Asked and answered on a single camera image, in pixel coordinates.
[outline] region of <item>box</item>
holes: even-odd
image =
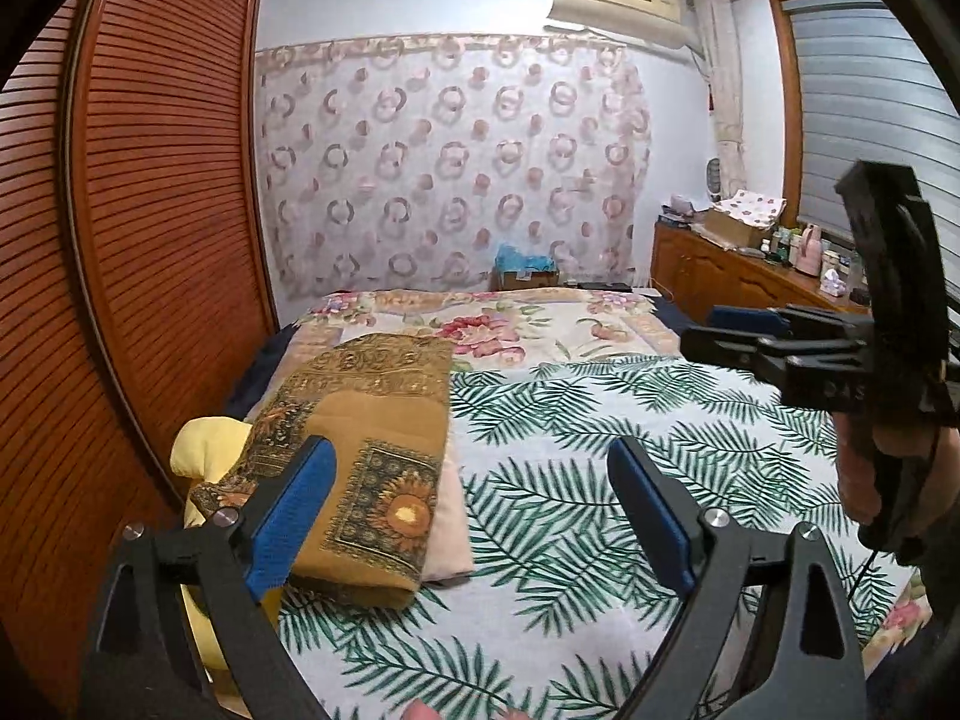
[[[555,287],[560,283],[558,271],[528,271],[529,278],[517,278],[516,271],[503,271],[496,268],[491,274],[492,292],[510,292],[511,290],[536,290],[541,287]]]
[[[738,218],[730,217],[710,208],[707,211],[707,218],[704,220],[704,227],[712,232],[717,238],[722,238],[736,247],[760,248],[760,242],[768,238],[772,227],[750,227]]]

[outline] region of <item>window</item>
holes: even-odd
[[[850,240],[834,184],[858,159],[910,165],[960,293],[960,117],[880,0],[771,0],[786,105],[789,215]]]

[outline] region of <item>wooden louvered door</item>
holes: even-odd
[[[74,98],[77,234],[120,388],[165,458],[275,326],[253,204],[257,0],[93,0]]]
[[[0,93],[0,621],[59,709],[77,691],[117,531],[174,522],[174,496],[151,477],[98,370],[64,245],[58,122],[77,10],[78,0],[59,9]],[[6,706],[22,685],[0,683]]]

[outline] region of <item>pink thermos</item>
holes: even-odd
[[[795,268],[801,274],[820,276],[820,260],[824,245],[820,241],[820,228],[816,224],[806,225],[803,230],[803,240],[800,241],[800,256],[797,257]]]

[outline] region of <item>yellow pillow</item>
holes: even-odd
[[[228,416],[201,416],[191,419],[181,428],[181,432],[176,434],[173,449],[170,450],[171,471],[188,479],[219,482],[240,457],[251,427],[253,425]],[[203,514],[187,498],[184,528],[203,525],[204,521]],[[227,671],[227,661],[224,660],[210,619],[197,608],[185,586],[181,586],[181,591],[200,660],[207,669]],[[274,630],[277,630],[280,619],[282,594],[282,587],[276,587],[268,590],[260,601],[260,606]]]

